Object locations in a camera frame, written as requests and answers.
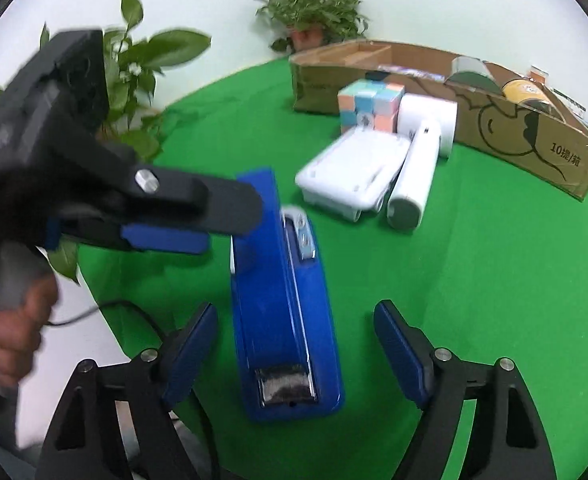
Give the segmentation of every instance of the yellow cylindrical container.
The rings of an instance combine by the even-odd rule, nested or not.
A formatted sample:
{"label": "yellow cylindrical container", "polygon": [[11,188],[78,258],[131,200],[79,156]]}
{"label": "yellow cylindrical container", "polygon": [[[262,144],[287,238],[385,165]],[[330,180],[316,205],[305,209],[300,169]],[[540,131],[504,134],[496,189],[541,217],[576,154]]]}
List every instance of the yellow cylindrical container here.
{"label": "yellow cylindrical container", "polygon": [[503,93],[513,103],[529,106],[565,122],[545,92],[529,79],[513,79],[503,86]]}

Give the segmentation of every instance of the green table surface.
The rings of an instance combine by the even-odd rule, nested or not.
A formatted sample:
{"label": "green table surface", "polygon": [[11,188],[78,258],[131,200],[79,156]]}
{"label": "green table surface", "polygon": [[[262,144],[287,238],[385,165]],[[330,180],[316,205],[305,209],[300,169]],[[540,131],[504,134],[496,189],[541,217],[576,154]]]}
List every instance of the green table surface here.
{"label": "green table surface", "polygon": [[[296,172],[336,138],[337,117],[292,111],[286,60],[232,75],[170,106],[161,166],[234,177],[276,172],[282,203],[304,206]],[[588,196],[583,203],[491,156],[455,145],[436,169],[420,228],[392,231],[383,214],[352,224],[306,207],[332,305],[345,388],[335,415],[251,423],[240,397],[229,288],[229,237],[205,256],[82,248],[99,301],[127,298],[167,330],[211,301],[220,333],[195,390],[221,463],[250,480],[388,480],[420,412],[404,399],[376,339],[372,311],[389,298],[433,344],[492,364],[514,359],[536,402],[558,478],[588,465]],[[158,341],[125,309],[104,313],[129,356]],[[177,414],[199,434],[184,402]],[[472,401],[443,478],[458,478]]]}

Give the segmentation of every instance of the terracotta pot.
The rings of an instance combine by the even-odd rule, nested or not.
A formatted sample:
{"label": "terracotta pot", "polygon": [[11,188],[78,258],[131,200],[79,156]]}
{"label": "terracotta pot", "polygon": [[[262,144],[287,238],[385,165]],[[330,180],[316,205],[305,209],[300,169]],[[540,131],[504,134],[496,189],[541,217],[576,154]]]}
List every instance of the terracotta pot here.
{"label": "terracotta pot", "polygon": [[311,25],[306,30],[290,28],[290,38],[296,52],[316,48],[323,44],[324,31],[322,25]]}

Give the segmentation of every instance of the metal bolt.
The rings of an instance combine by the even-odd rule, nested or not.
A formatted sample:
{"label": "metal bolt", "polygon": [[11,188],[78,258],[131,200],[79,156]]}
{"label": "metal bolt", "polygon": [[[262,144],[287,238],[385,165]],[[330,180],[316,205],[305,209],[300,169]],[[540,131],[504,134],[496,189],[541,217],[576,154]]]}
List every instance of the metal bolt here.
{"label": "metal bolt", "polygon": [[158,352],[154,348],[148,348],[140,353],[140,358],[146,363],[151,363],[158,357]]}
{"label": "metal bolt", "polygon": [[91,359],[83,359],[76,366],[76,369],[82,374],[88,373],[88,371],[90,371],[92,368],[94,368],[94,361],[92,361]]}
{"label": "metal bolt", "polygon": [[158,179],[149,170],[138,170],[134,175],[134,180],[138,186],[146,193],[153,194],[158,191]]}
{"label": "metal bolt", "polygon": [[498,361],[498,364],[501,365],[501,368],[503,370],[506,370],[508,372],[514,370],[514,361],[512,361],[509,357],[504,357],[503,359]]}
{"label": "metal bolt", "polygon": [[447,348],[437,348],[434,351],[434,355],[439,361],[449,361],[452,359],[452,352],[450,352]]}

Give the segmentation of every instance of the human hand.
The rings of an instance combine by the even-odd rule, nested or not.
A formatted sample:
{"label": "human hand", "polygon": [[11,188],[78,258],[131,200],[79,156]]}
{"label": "human hand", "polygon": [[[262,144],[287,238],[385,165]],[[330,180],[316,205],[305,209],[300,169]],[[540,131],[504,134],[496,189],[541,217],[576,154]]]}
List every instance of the human hand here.
{"label": "human hand", "polygon": [[30,373],[40,330],[57,301],[56,278],[49,274],[32,283],[21,306],[0,311],[0,386],[16,386]]}

